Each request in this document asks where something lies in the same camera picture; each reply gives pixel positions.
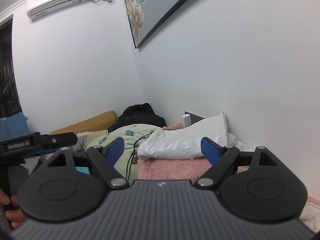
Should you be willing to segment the person's left hand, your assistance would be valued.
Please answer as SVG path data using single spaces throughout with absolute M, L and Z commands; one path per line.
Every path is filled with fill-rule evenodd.
M 7 210 L 5 212 L 5 216 L 8 221 L 11 222 L 11 226 L 15 229 L 19 227 L 25 220 L 25 216 L 20 209 L 17 195 L 12 195 L 11 197 L 8 197 L 5 192 L 0 189 L 0 202 L 2 205 L 9 205 L 12 204 L 14 206 L 13 209 Z

